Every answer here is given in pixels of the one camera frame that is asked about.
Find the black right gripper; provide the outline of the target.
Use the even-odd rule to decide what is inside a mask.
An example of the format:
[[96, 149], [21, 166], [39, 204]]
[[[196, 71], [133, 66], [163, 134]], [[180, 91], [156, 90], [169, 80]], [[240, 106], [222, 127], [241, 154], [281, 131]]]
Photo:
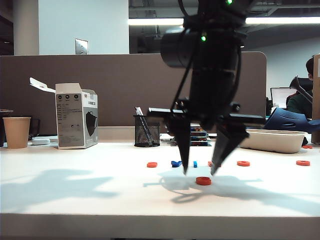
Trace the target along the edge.
[[198, 122], [210, 130], [214, 125], [217, 137], [212, 155], [211, 175], [213, 176], [229, 154], [249, 134], [245, 125], [263, 125], [262, 115], [239, 113], [241, 105], [234, 102], [241, 81], [238, 71], [203, 71], [192, 73], [189, 99], [173, 101], [170, 108], [148, 109], [148, 115], [162, 118], [178, 146], [183, 174], [189, 166], [191, 122]]

